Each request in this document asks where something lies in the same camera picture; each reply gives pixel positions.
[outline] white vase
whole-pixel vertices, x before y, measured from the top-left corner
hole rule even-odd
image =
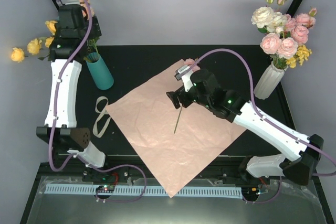
[[[254,88],[254,95],[262,100],[268,98],[281,81],[285,74],[285,70],[286,69],[276,68],[272,62],[272,64],[269,65],[262,74],[260,80]]]

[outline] pink tissue paper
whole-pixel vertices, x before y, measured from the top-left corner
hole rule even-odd
[[[174,134],[180,110],[166,92],[183,85],[174,77],[183,62],[178,61],[106,108],[170,197],[245,131],[192,104],[182,109]]]

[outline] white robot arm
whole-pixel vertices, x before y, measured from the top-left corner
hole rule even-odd
[[[59,22],[56,24],[55,38],[49,48],[53,75],[50,105],[45,125],[37,127],[36,134],[49,143],[51,127],[55,119],[54,112],[57,111],[53,146],[73,154],[74,157],[80,156],[87,166],[99,168],[105,163],[105,154],[91,142],[89,129],[77,128],[75,113],[77,83],[82,68],[81,62],[87,52],[86,45],[76,54],[73,61],[68,63],[61,80],[59,79],[61,69],[83,40],[88,29],[88,21],[83,18],[82,7],[74,1],[60,6],[58,14]],[[92,22],[89,39],[101,36],[97,18],[93,17]],[[54,98],[58,82],[59,90],[55,108]]]
[[[286,176],[297,184],[308,184],[320,159],[320,154],[299,141],[295,141],[286,133],[297,136],[298,139],[319,149],[323,146],[321,137],[317,135],[308,137],[299,133],[259,108],[256,108],[257,113],[251,101],[244,101],[235,91],[223,90],[215,76],[206,69],[196,72],[190,70],[178,78],[188,68],[188,66],[183,66],[176,71],[176,78],[182,79],[183,86],[174,92],[167,92],[175,108],[178,109],[180,104],[186,108],[192,103],[197,103],[210,110],[215,116],[245,127],[277,148],[281,154],[265,157],[254,156],[248,161],[246,171],[253,177]],[[266,122],[265,119],[275,124],[276,127]]]

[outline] black table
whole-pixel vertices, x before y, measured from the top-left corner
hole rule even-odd
[[[253,81],[256,85],[262,73],[270,64],[268,57],[263,53],[260,46],[99,47],[99,52],[103,56],[104,61],[114,77],[114,85],[111,89],[106,91],[101,91],[96,88],[86,64],[83,64],[82,72],[79,77],[76,99],[77,127],[88,127],[92,132],[94,122],[98,116],[98,113],[94,111],[96,99],[98,97],[103,95],[109,99],[110,103],[114,103],[132,89],[145,83],[178,60],[187,58],[195,59],[212,49],[223,47],[232,49],[245,58],[250,66],[253,74]],[[248,75],[244,65],[234,55],[224,52],[213,54],[204,59],[201,62],[200,67],[213,72],[224,89],[237,90],[244,99],[249,100]],[[256,99],[256,103],[257,106],[275,119],[289,127],[294,126],[281,85],[279,85],[276,91],[268,99]],[[98,125],[102,127],[104,121],[105,120],[101,120]],[[91,140],[97,148],[107,155],[136,154],[112,120],[102,138],[97,138],[92,135]],[[254,133],[246,131],[229,148],[224,150],[222,155],[246,156],[274,155],[278,153],[279,151],[272,145],[268,144]]]

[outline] teal vase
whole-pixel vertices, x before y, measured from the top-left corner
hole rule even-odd
[[[114,84],[114,79],[103,58],[96,52],[90,53],[88,58],[99,58],[98,61],[93,63],[86,62],[97,88],[106,90],[112,87]]]

